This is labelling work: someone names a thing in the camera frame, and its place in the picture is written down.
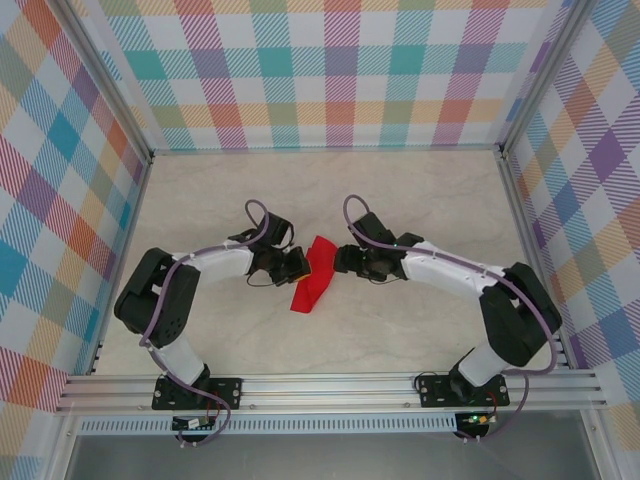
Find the red cloth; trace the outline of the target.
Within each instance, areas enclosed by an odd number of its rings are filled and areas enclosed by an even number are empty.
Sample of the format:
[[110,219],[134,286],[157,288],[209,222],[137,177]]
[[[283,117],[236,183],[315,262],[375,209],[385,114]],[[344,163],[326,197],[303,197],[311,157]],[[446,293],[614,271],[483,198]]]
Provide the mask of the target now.
[[337,250],[338,247],[327,238],[315,237],[306,254],[311,273],[297,282],[291,311],[309,314],[313,310],[333,280]]

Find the grey metal sheet panel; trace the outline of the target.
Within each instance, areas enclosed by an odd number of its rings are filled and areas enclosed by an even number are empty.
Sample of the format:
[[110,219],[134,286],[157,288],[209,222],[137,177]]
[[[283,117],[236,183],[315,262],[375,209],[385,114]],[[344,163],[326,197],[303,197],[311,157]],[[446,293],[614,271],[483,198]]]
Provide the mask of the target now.
[[600,480],[582,447],[517,451],[420,434],[81,437],[65,480]]

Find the long aluminium mounting rail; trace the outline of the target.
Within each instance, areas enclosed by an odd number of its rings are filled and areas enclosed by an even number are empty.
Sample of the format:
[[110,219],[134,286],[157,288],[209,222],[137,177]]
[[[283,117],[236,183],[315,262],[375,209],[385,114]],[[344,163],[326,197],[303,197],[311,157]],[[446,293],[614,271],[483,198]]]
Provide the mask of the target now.
[[[434,399],[437,411],[447,407],[433,392],[432,380],[414,373],[242,374],[240,413],[396,413],[418,411],[423,399]],[[154,411],[155,375],[91,375],[70,377],[62,391],[58,414],[132,414]],[[499,388],[509,396],[506,411],[520,402],[528,411],[595,410],[608,406],[596,374],[590,370],[554,370],[524,385],[507,377]]]

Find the aluminium rear floor rail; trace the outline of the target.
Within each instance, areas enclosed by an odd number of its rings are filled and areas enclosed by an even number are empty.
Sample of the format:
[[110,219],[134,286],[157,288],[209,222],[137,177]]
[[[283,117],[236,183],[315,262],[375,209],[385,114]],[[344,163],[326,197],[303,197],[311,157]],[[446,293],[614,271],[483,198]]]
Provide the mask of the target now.
[[347,147],[281,147],[281,148],[232,148],[232,149],[156,149],[155,157],[246,155],[246,154],[298,154],[298,153],[351,153],[351,152],[472,152],[500,151],[500,144],[456,144],[414,146],[347,146]]

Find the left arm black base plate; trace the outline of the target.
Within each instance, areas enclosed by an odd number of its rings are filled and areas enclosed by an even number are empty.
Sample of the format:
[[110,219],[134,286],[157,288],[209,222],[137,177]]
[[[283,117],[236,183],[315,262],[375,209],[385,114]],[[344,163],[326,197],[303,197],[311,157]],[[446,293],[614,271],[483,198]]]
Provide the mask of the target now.
[[[242,395],[241,378],[216,378],[205,376],[197,380],[193,387],[206,391],[224,400],[231,410],[240,406]],[[206,410],[213,402],[209,397],[196,394],[182,387],[173,380],[158,378],[153,391],[151,409],[156,411],[168,410]]]

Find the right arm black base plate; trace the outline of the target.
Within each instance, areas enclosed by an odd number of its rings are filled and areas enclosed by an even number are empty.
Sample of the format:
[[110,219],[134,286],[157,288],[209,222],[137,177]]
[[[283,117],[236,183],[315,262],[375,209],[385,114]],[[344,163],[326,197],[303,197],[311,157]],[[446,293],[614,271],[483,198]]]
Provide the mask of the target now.
[[461,399],[450,385],[448,374],[435,374],[424,372],[416,376],[413,386],[419,396],[422,408],[436,407],[503,407],[509,406],[511,401],[506,386],[505,377],[496,375],[489,382],[478,388],[473,388],[471,393]]

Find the aluminium side floor rail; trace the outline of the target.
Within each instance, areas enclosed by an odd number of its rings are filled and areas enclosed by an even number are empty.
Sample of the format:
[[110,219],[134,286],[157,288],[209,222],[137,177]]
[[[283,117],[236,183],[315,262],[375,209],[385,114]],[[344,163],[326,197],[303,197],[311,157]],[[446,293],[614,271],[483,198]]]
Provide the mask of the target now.
[[126,264],[127,256],[129,254],[132,239],[135,233],[135,228],[139,218],[142,204],[144,202],[145,194],[147,191],[149,179],[153,169],[155,157],[152,156],[148,164],[145,166],[143,176],[141,178],[140,189],[135,199],[134,208],[129,218],[128,226],[125,231],[124,243],[118,262],[116,264],[116,270],[114,272],[114,281],[109,291],[108,302],[99,322],[96,326],[95,335],[90,343],[90,355],[88,356],[86,367],[84,368],[83,375],[92,375],[95,372],[96,365],[100,359],[102,347],[104,345],[104,339],[108,330],[109,322],[113,314],[113,308],[118,296],[118,287],[123,276],[124,267]]
[[513,172],[508,161],[507,155],[502,153],[500,149],[494,151],[494,156],[497,162],[497,168],[505,189],[507,201],[514,218],[516,230],[520,240],[521,248],[526,258],[527,263],[534,270],[543,287],[547,291],[552,303],[558,306],[552,287],[549,285],[540,260],[540,255],[537,250],[536,238],[531,225],[528,222],[526,216],[526,209],[517,189],[516,181],[514,180]]

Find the aluminium frame post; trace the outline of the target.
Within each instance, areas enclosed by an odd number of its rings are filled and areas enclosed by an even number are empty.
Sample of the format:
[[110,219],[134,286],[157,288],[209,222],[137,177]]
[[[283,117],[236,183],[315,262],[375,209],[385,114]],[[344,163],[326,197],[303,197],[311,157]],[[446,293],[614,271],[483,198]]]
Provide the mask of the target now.
[[152,165],[154,159],[153,151],[73,6],[68,0],[46,1],[78,51],[85,68],[94,80],[98,90],[103,94],[127,138],[144,158],[145,163]]
[[539,73],[532,82],[528,96],[524,99],[504,141],[500,144],[500,158],[503,161],[508,159],[509,154],[525,133],[546,91],[558,74],[573,43],[597,3],[598,0],[575,0],[569,9],[556,40],[552,43]]

